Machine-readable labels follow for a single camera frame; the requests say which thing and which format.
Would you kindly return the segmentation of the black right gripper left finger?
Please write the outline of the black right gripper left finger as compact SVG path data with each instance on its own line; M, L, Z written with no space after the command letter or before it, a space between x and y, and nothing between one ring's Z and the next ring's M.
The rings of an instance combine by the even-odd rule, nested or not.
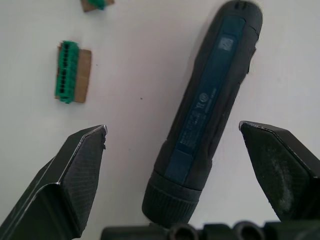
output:
M82 236L97 193L107 127L70 135L32 179L2 225L2 240L73 240Z

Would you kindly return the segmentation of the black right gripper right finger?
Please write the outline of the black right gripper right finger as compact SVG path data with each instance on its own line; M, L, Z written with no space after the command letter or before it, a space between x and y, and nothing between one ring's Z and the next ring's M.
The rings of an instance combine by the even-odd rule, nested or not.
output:
M290 131L241 121L255 177L280 221L319 220L320 160Z

